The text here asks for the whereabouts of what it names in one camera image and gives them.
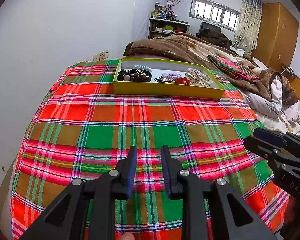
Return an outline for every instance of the light blue spiral hair tie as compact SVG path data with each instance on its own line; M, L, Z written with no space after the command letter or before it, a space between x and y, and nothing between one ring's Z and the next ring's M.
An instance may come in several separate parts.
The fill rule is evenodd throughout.
M147 66L142 66L142 65L134 65L133 68L139 68L139 69L143 69L146 71L149 71L150 73L152 72L152 69L147 67Z

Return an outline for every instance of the wooden wardrobe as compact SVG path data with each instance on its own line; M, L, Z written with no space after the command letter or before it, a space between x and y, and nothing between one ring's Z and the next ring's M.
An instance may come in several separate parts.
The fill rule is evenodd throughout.
M257 48L252 51L251 57L282 72L282 64L290 66L298 28L297 19L281 3L263 4Z

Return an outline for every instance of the plaid bedsheet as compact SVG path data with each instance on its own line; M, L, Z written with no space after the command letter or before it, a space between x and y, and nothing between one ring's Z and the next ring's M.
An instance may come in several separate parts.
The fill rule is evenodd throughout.
M182 202L169 200L164 191L164 144L201 178L227 180L275 230L288 194L272 183L266 161L244 149L243 139L261 124L234 86L212 72L226 89L221 100L116 96L117 63L81 62L68 68L42 101L17 158L14 239L68 183L113 169L131 145L138 148L134 193L128 201L116 201L116 237L132 232L140 240L180 239Z
M247 66L243 66L226 58L214 55L208 55L208 60L210 60L210 62L212 62L222 72L228 74L234 79L243 79L250 82L258 81L258 76L256 76Z

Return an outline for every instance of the curtain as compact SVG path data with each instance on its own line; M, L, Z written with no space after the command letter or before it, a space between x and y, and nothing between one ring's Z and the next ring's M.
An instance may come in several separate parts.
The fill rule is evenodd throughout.
M232 46L238 46L248 54L257 48L261 14L261 0L242 0L239 23L234 33Z

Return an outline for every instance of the white bedding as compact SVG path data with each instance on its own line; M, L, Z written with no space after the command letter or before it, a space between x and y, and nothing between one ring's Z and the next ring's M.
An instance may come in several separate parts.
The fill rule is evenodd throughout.
M258 66L254 71L255 74L260 73L260 69L267 69L258 59L252 58L252 60ZM239 92L267 130L281 133L290 132L300 136L300 101L292 106L282 105L282 83L278 76L271 84L274 102L269 102L247 91L239 90Z
M236 52L240 57L243 57L243 54L245 53L244 49L236 49L235 47L230 47L231 51Z

